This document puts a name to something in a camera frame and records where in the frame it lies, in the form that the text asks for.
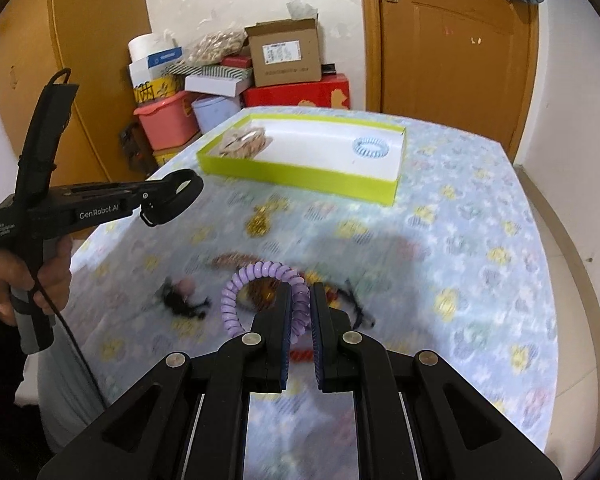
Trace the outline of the person's left hand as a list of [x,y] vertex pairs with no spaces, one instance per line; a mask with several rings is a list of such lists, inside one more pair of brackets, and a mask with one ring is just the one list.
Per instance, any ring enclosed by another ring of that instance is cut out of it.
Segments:
[[[35,304],[46,314],[54,313],[53,303],[57,311],[64,310],[70,295],[72,238],[65,236],[58,240],[56,256],[48,260],[38,271],[38,281],[45,294],[36,292],[33,296]],[[31,290],[35,280],[24,262],[7,250],[0,249],[0,320],[7,325],[15,326],[16,319],[10,289]]]

